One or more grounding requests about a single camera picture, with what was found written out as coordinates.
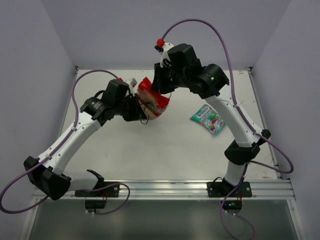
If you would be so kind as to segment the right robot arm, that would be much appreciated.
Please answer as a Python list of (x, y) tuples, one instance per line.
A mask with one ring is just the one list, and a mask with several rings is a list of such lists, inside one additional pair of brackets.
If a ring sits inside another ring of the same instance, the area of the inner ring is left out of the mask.
[(265, 142), (259, 135), (269, 138), (270, 131), (254, 125), (242, 105), (233, 102), (231, 83), (224, 71), (213, 63), (202, 66), (190, 44), (162, 43), (154, 48), (161, 59), (154, 65), (151, 90), (164, 95), (177, 88), (189, 89), (213, 107), (234, 136), (224, 152), (228, 165), (222, 179), (225, 190), (233, 189), (244, 176), (247, 163), (258, 155)]

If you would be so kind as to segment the grey paper coffee bag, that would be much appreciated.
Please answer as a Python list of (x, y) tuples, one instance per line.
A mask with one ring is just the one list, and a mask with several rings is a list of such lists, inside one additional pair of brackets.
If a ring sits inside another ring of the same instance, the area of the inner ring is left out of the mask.
[(136, 92), (143, 113), (149, 121), (159, 118), (167, 109), (170, 98), (155, 92)]

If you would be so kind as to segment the red snack packet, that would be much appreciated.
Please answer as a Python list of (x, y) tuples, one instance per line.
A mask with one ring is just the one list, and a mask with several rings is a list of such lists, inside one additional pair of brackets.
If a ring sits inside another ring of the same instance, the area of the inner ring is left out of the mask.
[(151, 86), (151, 81), (145, 77), (138, 84), (136, 94), (144, 113), (150, 120), (155, 120), (167, 109), (170, 98), (151, 91)]

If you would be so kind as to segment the teal candy packet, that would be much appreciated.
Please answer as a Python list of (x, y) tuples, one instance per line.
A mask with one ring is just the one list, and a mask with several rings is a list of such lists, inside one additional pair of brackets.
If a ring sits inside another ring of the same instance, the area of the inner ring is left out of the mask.
[(208, 104), (204, 104), (190, 120), (203, 126), (213, 135), (218, 135), (225, 126), (221, 116)]

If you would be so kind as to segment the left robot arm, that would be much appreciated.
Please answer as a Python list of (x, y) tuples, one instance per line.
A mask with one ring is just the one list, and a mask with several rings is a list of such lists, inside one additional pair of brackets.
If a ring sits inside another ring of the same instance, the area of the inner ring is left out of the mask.
[(29, 181), (52, 200), (58, 200), (70, 191), (96, 192), (106, 186), (104, 178), (94, 170), (82, 174), (66, 173), (65, 168), (85, 141), (114, 116), (126, 122), (145, 120), (138, 95), (137, 81), (113, 79), (102, 97), (87, 99), (76, 120), (37, 158), (29, 156), (23, 163)]

